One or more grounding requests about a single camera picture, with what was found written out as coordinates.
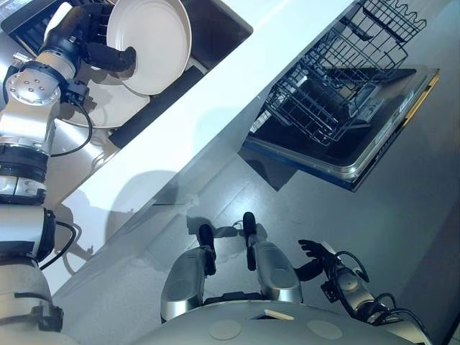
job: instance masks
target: gray floor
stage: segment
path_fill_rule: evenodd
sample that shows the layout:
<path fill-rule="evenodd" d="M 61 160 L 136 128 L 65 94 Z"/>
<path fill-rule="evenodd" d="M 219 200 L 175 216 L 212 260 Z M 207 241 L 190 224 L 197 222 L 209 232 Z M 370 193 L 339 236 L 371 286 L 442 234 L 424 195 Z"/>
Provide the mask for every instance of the gray floor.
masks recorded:
<path fill-rule="evenodd" d="M 193 233 L 203 222 L 220 237 L 218 273 L 207 279 L 206 297 L 257 291 L 255 274 L 245 269 L 244 240 L 228 228 L 252 211 L 294 266 L 306 262 L 299 239 L 355 253 L 372 291 L 393 293 L 441 344 L 460 309 L 460 7 L 444 4 L 408 46 L 408 63 L 441 68 L 441 80 L 357 193 L 304 172 L 276 191 L 235 155 L 184 205 L 154 206 L 142 224 L 115 235 L 56 294 L 66 312 L 64 332 L 85 345 L 128 344 L 158 327 L 167 272 L 197 244 Z M 305 302 L 343 313 L 326 301 L 322 282 L 304 283 Z"/>

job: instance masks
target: white dish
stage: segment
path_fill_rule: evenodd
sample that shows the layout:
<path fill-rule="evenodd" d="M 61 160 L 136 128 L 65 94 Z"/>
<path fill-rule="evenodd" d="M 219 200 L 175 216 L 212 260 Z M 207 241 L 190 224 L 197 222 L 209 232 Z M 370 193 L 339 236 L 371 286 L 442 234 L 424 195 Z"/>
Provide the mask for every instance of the white dish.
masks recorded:
<path fill-rule="evenodd" d="M 84 63 L 78 80 L 89 87 L 84 108 L 95 128 L 120 127 L 150 102 L 149 96 L 133 93 L 116 76 L 105 70 L 94 70 Z M 66 103 L 61 105 L 60 118 L 71 124 L 88 126 L 82 113 Z"/>
<path fill-rule="evenodd" d="M 192 46 L 187 12 L 180 0 L 118 0 L 107 28 L 107 45 L 133 47 L 136 67 L 123 83 L 144 95 L 165 90 L 183 73 Z"/>

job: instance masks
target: wire rack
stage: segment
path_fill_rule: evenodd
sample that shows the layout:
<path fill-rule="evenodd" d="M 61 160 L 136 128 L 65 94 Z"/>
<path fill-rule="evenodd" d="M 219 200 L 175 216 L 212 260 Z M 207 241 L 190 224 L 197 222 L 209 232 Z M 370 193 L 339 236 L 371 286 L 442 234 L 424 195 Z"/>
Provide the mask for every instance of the wire rack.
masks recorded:
<path fill-rule="evenodd" d="M 276 82 L 265 110 L 322 145 L 338 141 L 364 90 L 391 79 L 408 56 L 403 45 L 425 26 L 397 0 L 359 2 Z"/>

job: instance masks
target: silver cylinder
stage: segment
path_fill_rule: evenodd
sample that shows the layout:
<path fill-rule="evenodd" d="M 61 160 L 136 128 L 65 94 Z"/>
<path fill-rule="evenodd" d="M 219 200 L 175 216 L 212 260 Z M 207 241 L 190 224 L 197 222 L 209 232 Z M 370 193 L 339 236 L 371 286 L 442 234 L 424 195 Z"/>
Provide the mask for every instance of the silver cylinder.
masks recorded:
<path fill-rule="evenodd" d="M 31 259 L 3 260 L 0 262 L 0 277 L 0 297 L 12 293 L 33 294 L 51 301 L 46 278 Z"/>
<path fill-rule="evenodd" d="M 161 317 L 169 321 L 203 304 L 206 250 L 191 249 L 174 262 L 161 294 Z"/>
<path fill-rule="evenodd" d="M 0 204 L 0 244 L 28 242 L 32 244 L 30 253 L 37 256 L 42 241 L 45 210 L 41 206 L 2 205 Z M 1 284 L 7 284 L 0 274 Z"/>
<path fill-rule="evenodd" d="M 37 56 L 35 61 L 53 67 L 67 81 L 75 77 L 75 66 L 69 60 L 67 60 L 65 57 L 63 57 L 57 52 L 52 52 L 49 50 L 41 52 L 40 55 Z"/>
<path fill-rule="evenodd" d="M 281 249 L 268 241 L 256 241 L 252 246 L 263 296 L 270 300 L 302 303 L 299 278 Z"/>

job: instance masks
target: open dishwasher door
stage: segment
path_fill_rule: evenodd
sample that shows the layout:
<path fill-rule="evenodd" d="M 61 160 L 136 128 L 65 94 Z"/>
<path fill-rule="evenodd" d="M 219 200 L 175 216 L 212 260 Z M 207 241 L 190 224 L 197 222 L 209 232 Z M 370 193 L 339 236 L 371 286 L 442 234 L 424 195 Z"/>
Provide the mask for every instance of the open dishwasher door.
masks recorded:
<path fill-rule="evenodd" d="M 357 2 L 275 83 L 245 146 L 355 191 L 439 79 L 403 66 L 425 26 L 398 1 Z"/>

